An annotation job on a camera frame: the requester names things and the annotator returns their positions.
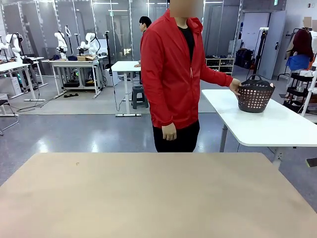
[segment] basket handle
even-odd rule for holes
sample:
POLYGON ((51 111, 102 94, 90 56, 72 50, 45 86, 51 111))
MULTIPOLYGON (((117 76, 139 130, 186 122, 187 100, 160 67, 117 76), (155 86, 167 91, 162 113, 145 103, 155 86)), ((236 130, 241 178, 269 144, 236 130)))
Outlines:
POLYGON ((252 79, 253 76, 257 76, 257 77, 260 78, 260 80, 262 80, 262 77, 261 77, 261 75, 259 75, 259 74, 252 74, 252 75, 248 78, 248 80, 255 80, 255 79, 252 79))

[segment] brown table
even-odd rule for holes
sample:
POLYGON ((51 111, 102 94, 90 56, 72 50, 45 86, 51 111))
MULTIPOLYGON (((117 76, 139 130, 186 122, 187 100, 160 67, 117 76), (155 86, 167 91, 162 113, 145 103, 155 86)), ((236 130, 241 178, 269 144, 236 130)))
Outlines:
POLYGON ((0 238, 316 238, 262 154, 37 154, 0 187, 0 238))

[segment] fluorescent light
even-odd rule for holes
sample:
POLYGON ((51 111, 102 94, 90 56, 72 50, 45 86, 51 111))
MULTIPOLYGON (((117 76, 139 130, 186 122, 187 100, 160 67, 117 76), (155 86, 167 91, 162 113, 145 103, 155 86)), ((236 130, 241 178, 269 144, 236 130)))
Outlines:
POLYGON ((128 11, 128 10, 108 10, 108 11, 128 11))
POLYGON ((119 4, 118 2, 113 2, 113 3, 110 3, 110 2, 94 2, 94 4, 119 4))

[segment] hand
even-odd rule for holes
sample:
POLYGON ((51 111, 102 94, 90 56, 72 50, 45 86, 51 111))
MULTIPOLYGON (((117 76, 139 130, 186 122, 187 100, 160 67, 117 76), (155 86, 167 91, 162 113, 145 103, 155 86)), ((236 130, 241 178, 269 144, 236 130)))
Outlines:
POLYGON ((241 82, 234 78, 229 86, 229 89, 237 96, 240 96, 240 93, 238 93, 238 87, 242 86, 241 82))
POLYGON ((171 123, 167 126, 162 126, 162 132, 163 132, 163 139, 171 141, 171 140, 176 140, 176 128, 174 123, 171 123))

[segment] blue floor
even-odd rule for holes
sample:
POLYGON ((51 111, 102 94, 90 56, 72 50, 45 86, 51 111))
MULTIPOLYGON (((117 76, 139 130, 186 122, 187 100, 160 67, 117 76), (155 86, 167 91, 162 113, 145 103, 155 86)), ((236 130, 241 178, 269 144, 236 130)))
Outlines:
MULTIPOLYGON (((0 126, 12 120, 0 118, 0 126)), ((200 125, 195 152, 218 152, 221 120, 217 114, 200 114, 200 125)), ((238 142, 228 133, 225 151, 237 149, 238 142)), ((0 185, 32 155, 46 152, 155 152, 150 115, 22 115, 20 123, 0 137, 0 185)), ((261 152, 273 160, 273 153, 266 147, 240 145, 239 152, 261 152)), ((317 211, 317 169, 305 163, 314 157, 317 148, 289 148, 280 171, 317 211)))

